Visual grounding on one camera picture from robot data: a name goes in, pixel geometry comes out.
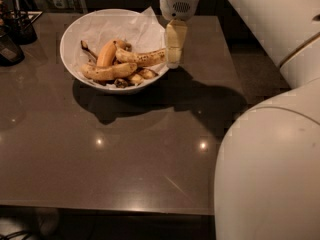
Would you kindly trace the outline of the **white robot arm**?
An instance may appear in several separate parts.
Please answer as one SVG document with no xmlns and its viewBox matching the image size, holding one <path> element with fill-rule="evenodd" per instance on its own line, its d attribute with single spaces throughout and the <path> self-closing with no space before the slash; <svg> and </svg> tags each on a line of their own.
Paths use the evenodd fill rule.
<svg viewBox="0 0 320 240">
<path fill-rule="evenodd" d="M 221 143 L 216 240 L 320 240 L 320 0 L 228 0 L 289 91 L 243 113 Z"/>
</svg>

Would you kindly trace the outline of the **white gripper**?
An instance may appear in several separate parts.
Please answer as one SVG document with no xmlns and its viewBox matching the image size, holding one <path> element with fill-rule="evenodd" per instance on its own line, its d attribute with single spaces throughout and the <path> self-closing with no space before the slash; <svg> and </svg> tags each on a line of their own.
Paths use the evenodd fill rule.
<svg viewBox="0 0 320 240">
<path fill-rule="evenodd" d="M 184 21 L 189 20 L 195 14 L 200 0 L 159 1 L 162 16 L 166 20 L 171 20 L 165 29 L 166 62 L 169 68 L 175 69 L 180 64 L 188 30 Z"/>
</svg>

